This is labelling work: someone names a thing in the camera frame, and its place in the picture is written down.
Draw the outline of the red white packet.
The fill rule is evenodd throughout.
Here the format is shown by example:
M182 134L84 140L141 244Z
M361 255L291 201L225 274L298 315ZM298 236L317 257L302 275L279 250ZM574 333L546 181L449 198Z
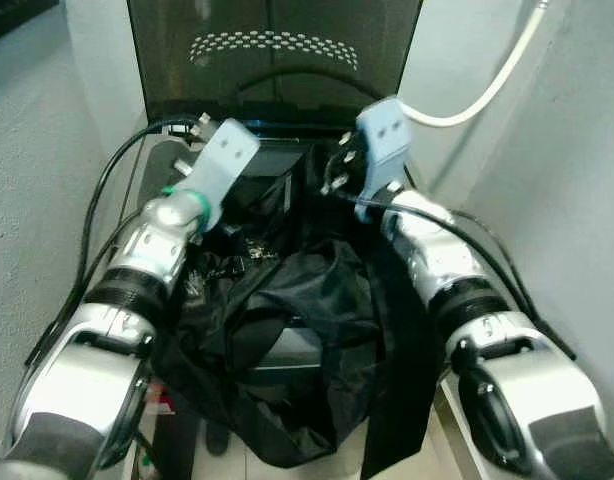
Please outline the red white packet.
M171 416L175 415L176 408L169 390L164 384L152 383L144 396L144 416Z

